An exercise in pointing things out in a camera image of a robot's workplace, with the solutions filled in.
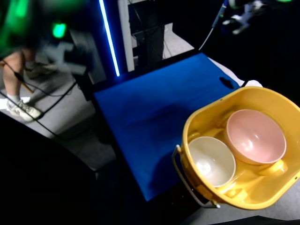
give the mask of white bowl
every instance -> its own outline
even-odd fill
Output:
[[[235,159],[226,144],[213,137],[198,137],[188,144],[188,148],[198,172],[214,187],[233,178]]]

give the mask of pink bowl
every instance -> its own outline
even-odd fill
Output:
[[[239,110],[227,122],[227,136],[236,158],[249,164],[269,164],[286,151],[285,136],[278,124],[255,110]]]

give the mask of person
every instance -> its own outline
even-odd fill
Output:
[[[14,52],[0,61],[3,66],[3,82],[9,99],[7,107],[13,116],[19,116],[26,121],[33,121],[33,118],[38,119],[42,113],[38,109],[25,104],[20,98],[21,81],[15,76],[14,72],[23,76],[24,70],[26,75],[31,78],[37,77],[40,74],[48,75],[57,70],[55,65],[45,65],[35,62],[36,52],[32,49],[22,49]]]

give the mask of yellow bucket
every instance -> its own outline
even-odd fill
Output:
[[[271,165],[250,165],[236,158],[236,173],[224,186],[213,187],[200,174],[193,162],[188,143],[200,136],[226,139],[226,123],[232,113],[240,109],[253,109],[270,116],[283,130],[287,149],[285,156]],[[186,178],[193,188],[212,202],[212,206],[198,203],[206,208],[217,207],[219,203],[259,210],[274,204],[300,177],[300,108],[286,97],[266,88],[245,87],[194,112],[183,130],[183,141],[173,154],[173,162],[182,181],[180,170],[175,163],[176,154]]]

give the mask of bowl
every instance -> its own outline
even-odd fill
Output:
[[[226,133],[234,156],[245,163],[275,163],[286,151],[285,136],[279,125],[259,111],[236,111],[228,119]]]
[[[228,183],[235,174],[235,159],[229,148],[213,137],[198,137],[188,144],[198,172],[214,187]]]

